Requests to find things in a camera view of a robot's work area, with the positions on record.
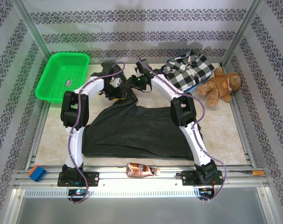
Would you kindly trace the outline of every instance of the green plastic basket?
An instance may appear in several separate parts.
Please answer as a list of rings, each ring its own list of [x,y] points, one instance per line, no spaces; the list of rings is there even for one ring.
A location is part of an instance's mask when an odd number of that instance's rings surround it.
[[[62,103],[65,91],[83,85],[90,58],[83,53],[60,52],[52,55],[35,89],[37,98]]]

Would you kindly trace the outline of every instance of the blue plastic block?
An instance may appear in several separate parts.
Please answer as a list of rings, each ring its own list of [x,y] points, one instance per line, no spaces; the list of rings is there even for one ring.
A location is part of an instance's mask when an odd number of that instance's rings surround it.
[[[36,165],[36,166],[33,168],[33,170],[29,173],[28,176],[29,176],[32,180],[38,182],[38,181],[42,178],[42,176],[43,176],[45,173],[46,173],[46,170],[44,170],[42,167]]]

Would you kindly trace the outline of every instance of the bottle cap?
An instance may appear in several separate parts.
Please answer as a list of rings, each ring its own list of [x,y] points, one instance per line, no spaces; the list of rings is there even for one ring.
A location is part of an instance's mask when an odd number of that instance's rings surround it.
[[[161,170],[159,168],[156,168],[156,176],[159,176],[161,173]]]

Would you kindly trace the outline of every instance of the screwdriver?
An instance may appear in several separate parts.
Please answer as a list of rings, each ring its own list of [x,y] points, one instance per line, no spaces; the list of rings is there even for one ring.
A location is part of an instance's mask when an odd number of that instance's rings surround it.
[[[239,172],[253,176],[265,176],[265,172],[262,170],[229,170],[229,172]]]

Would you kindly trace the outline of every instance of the black bracket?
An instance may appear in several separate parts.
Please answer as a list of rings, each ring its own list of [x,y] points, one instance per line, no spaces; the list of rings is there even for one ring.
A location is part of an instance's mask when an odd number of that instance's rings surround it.
[[[79,123],[76,126],[78,131],[81,127],[86,126],[89,120],[89,96],[80,95],[81,111]],[[78,117],[78,94],[73,91],[66,91],[62,100],[61,120],[65,127],[72,127],[76,123]]]
[[[69,189],[68,190],[68,200],[71,201],[71,197],[73,202],[79,202],[88,192],[86,192],[86,189]]]
[[[79,168],[86,177],[90,187],[97,187],[99,184],[98,172],[84,172],[83,165]],[[62,172],[59,173],[58,187],[85,187],[85,181],[76,168],[67,167],[63,165]]]
[[[161,74],[161,71],[159,69],[153,70],[146,59],[141,60],[141,62],[156,74]],[[154,74],[146,69],[145,66],[143,66],[140,62],[137,62],[136,66],[137,67],[135,68],[135,71],[138,70],[141,76],[137,77],[135,75],[132,75],[128,80],[129,87],[137,89],[139,91],[145,91],[146,86],[149,85],[152,90],[151,79],[154,78]]]
[[[101,65],[103,67],[102,72],[100,73],[93,73],[91,76],[105,76],[105,75],[111,75],[113,73],[116,73],[121,70],[120,66],[115,65],[113,68],[114,63],[112,62],[103,62]],[[120,78],[121,79],[121,84],[120,86],[114,87],[111,85],[111,81],[113,78]],[[124,76],[124,73],[121,72],[120,74],[116,75],[115,77],[106,77],[103,78],[104,80],[104,88],[100,92],[100,95],[104,94],[108,100],[113,100],[113,99],[125,99],[126,98],[126,84],[127,84],[127,79]]]
[[[223,183],[222,172],[217,170],[216,164],[211,160],[207,165],[197,166],[196,170],[185,170],[177,173],[181,176],[183,186],[190,185],[221,185]]]
[[[176,126],[187,127],[196,120],[196,109],[191,97],[180,96],[170,101],[170,114]]]

